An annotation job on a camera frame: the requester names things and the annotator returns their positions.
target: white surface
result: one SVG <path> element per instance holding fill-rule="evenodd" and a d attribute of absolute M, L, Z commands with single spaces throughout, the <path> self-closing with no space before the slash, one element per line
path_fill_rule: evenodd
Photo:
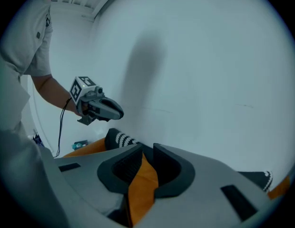
<path fill-rule="evenodd" d="M 54 76 L 69 88 L 74 76 L 88 75 L 125 111 L 120 121 L 88 127 L 66 113 L 62 154 L 113 126 L 237 171 L 272 171 L 272 187 L 294 164 L 295 44 L 265 0 L 116 0 L 100 18 L 90 57 L 87 21 L 53 21 Z M 60 110 L 37 106 L 56 146 Z"/>

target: wire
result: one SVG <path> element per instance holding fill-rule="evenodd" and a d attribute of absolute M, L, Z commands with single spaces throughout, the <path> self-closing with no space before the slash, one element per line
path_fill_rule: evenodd
<path fill-rule="evenodd" d="M 66 101 L 66 104 L 65 104 L 65 106 L 63 107 L 62 112 L 61 112 L 61 115 L 60 115 L 60 130 L 59 130 L 58 151 L 57 151 L 57 154 L 56 154 L 55 158 L 58 157 L 58 156 L 60 155 L 60 140 L 61 140 L 61 133 L 62 133 L 63 116 L 64 116 L 64 113 L 65 113 L 66 107 L 67 107 L 68 103 L 70 102 L 70 100 L 71 100 L 71 98 L 69 98 L 69 99 Z"/>

